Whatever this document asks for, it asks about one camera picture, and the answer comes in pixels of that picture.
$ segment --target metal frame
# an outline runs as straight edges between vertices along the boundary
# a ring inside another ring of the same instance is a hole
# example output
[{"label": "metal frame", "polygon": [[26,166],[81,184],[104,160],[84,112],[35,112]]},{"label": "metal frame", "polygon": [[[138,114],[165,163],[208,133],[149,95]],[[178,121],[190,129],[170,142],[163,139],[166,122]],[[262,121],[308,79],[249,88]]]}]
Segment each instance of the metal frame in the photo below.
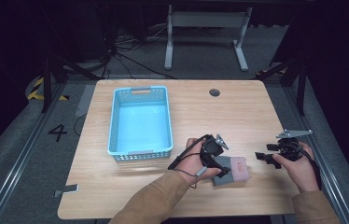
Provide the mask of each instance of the metal frame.
[{"label": "metal frame", "polygon": [[168,44],[166,46],[165,65],[166,70],[172,69],[172,59],[174,53],[173,28],[180,27],[231,27],[239,28],[240,34],[237,40],[233,40],[233,47],[238,58],[241,70],[248,71],[246,59],[242,51],[242,43],[247,30],[247,25],[251,17],[252,7],[248,7],[246,12],[186,12],[173,11],[173,6],[168,10]]}]

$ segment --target hand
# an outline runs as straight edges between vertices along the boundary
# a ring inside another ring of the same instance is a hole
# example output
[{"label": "hand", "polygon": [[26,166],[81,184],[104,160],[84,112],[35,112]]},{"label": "hand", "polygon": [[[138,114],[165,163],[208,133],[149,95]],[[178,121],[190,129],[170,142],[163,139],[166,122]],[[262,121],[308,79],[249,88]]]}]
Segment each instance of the hand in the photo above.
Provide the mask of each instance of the hand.
[{"label": "hand", "polygon": [[[314,158],[314,153],[308,145],[300,142],[300,147],[302,147],[312,159]],[[308,158],[302,156],[297,161],[290,161],[279,154],[273,154],[273,159],[287,169],[288,175],[297,185],[300,193],[319,190],[314,175],[314,168],[309,163]]]},{"label": "hand", "polygon": [[[197,139],[196,138],[189,138],[187,141],[186,148],[189,147],[192,143],[194,143]],[[200,154],[202,144],[204,143],[204,139],[199,142],[197,145],[195,145],[183,158],[183,160],[175,167],[177,170],[185,171],[191,175],[196,175],[198,171],[200,171],[203,168]],[[206,171],[198,176],[191,176],[188,174],[185,174],[184,172],[177,171],[187,182],[189,185],[193,185],[198,183],[202,179],[212,178],[215,175],[218,175],[221,173],[221,170],[218,168],[207,168]]]}]

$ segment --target tan sleeve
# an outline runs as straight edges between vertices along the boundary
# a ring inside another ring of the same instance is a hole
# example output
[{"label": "tan sleeve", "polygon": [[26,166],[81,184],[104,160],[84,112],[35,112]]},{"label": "tan sleeve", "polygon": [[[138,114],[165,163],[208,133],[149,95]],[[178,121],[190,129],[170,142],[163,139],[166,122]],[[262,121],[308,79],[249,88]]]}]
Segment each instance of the tan sleeve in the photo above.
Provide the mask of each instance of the tan sleeve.
[{"label": "tan sleeve", "polygon": [[175,171],[167,171],[135,193],[109,223],[162,223],[172,214],[188,189],[189,185],[183,177]]},{"label": "tan sleeve", "polygon": [[298,223],[340,223],[326,196],[320,190],[298,194],[292,201]]}]

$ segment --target yellow tape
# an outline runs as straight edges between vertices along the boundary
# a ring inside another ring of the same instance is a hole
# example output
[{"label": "yellow tape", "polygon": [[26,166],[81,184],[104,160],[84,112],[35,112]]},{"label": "yellow tape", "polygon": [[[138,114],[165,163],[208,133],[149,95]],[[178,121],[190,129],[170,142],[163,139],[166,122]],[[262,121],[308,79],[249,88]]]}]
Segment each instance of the yellow tape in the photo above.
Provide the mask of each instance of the yellow tape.
[{"label": "yellow tape", "polygon": [[[38,81],[35,83],[35,85],[32,88],[32,91],[30,92],[29,96],[27,97],[28,100],[44,100],[44,95],[37,95],[37,91],[40,88],[41,84],[44,82],[44,78],[40,76]],[[59,97],[59,100],[69,100],[70,96],[68,95],[62,95]]]}]

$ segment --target metal bracket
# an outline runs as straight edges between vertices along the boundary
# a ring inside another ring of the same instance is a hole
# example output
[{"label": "metal bracket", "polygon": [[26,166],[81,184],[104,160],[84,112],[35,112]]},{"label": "metal bracket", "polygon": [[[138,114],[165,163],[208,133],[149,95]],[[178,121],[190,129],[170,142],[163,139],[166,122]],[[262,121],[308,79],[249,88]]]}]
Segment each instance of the metal bracket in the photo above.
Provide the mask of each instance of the metal bracket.
[{"label": "metal bracket", "polygon": [[225,149],[230,149],[224,142],[224,140],[222,139],[222,137],[220,136],[220,134],[218,133],[216,136],[216,143],[221,146],[224,147]]},{"label": "metal bracket", "polygon": [[62,194],[64,193],[73,193],[73,192],[78,192],[78,184],[67,185],[67,186],[64,186],[62,189],[55,189],[53,191],[52,198],[58,198],[62,196]]},{"label": "metal bracket", "polygon": [[276,138],[292,138],[298,136],[304,136],[313,133],[312,130],[309,131],[290,131],[285,129],[282,133],[276,135]]}]

